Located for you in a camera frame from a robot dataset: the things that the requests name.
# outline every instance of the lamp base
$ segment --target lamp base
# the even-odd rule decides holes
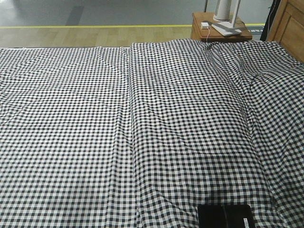
[[[213,16],[213,20],[215,20],[217,22],[229,21],[229,19],[224,19],[224,20],[217,19],[217,17],[215,15]]]
[[[212,24],[212,27],[223,36],[233,36],[240,34],[242,31],[238,28],[232,28],[228,21]]]

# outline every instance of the yellow line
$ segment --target yellow line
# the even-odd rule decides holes
[[[264,26],[265,24],[256,24],[256,23],[251,23],[251,24],[245,24],[246,26]]]
[[[67,29],[67,28],[161,28],[161,27],[191,27],[192,25],[75,25],[75,26],[0,26],[0,29]]]

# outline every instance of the black and white gingham fabric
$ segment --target black and white gingham fabric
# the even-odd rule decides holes
[[[135,227],[128,49],[0,58],[0,227]]]
[[[257,228],[304,224],[304,66],[277,43],[133,44],[140,227],[198,227],[199,204],[249,204]]]
[[[303,64],[277,43],[0,50],[0,226],[304,224]]]

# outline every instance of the power adapter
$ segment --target power adapter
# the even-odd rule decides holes
[[[208,22],[201,22],[200,29],[209,29],[209,23]]]

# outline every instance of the wooden nightstand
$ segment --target wooden nightstand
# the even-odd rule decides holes
[[[192,31],[191,31],[191,39],[201,40],[206,42],[207,35],[209,33],[208,29],[200,29],[200,23],[203,21],[209,21],[211,23],[216,23],[213,20],[214,13],[203,13],[203,12],[195,12],[192,14],[193,16],[193,23],[192,23]],[[225,37],[217,32],[212,26],[210,26],[210,35],[208,37],[208,42],[243,42],[246,40],[251,40],[252,35],[251,32],[247,30],[245,24],[237,18],[236,27],[239,27],[242,30],[242,33],[239,35],[228,36]]]

